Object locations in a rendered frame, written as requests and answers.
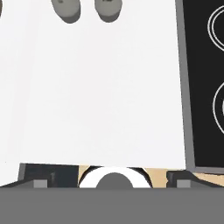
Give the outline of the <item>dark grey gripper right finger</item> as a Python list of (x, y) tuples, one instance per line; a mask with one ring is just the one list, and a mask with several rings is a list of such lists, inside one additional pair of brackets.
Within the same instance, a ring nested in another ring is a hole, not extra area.
[(224, 175), (218, 174), (168, 171), (166, 178), (166, 186), (173, 188), (224, 187)]

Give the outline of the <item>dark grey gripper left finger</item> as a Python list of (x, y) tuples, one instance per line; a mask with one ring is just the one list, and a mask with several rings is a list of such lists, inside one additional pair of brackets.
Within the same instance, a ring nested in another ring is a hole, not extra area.
[(38, 175), (34, 178), (25, 178), (12, 182), (6, 185), (2, 185), (2, 188), (51, 188), (55, 187), (55, 173), (50, 172), (44, 175)]

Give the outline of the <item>dark blue cupboard front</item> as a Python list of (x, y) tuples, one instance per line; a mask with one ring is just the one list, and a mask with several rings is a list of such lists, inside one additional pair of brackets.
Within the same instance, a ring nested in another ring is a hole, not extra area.
[(17, 179), (46, 179), (48, 187), (73, 188), (78, 185), (78, 175), (77, 165), (20, 164)]

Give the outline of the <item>white round thing, grey centre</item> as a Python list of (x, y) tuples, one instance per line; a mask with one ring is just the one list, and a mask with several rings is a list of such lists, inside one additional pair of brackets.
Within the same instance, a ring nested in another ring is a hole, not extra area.
[(152, 188), (152, 183), (142, 168), (90, 166), (80, 178), (79, 188), (130, 190)]

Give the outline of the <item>grey round shaker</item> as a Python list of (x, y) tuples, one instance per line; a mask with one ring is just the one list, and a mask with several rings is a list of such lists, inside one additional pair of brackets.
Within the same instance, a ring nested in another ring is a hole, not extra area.
[(81, 16), (80, 0), (51, 0), (55, 13), (67, 24), (75, 23)]
[(100, 19), (106, 23), (118, 19), (123, 6), (123, 0), (94, 0), (94, 7)]

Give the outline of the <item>black hob with grey frame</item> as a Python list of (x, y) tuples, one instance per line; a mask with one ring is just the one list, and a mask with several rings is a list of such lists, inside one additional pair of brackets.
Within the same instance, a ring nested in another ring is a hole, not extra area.
[(185, 165), (224, 174), (224, 0), (175, 0)]

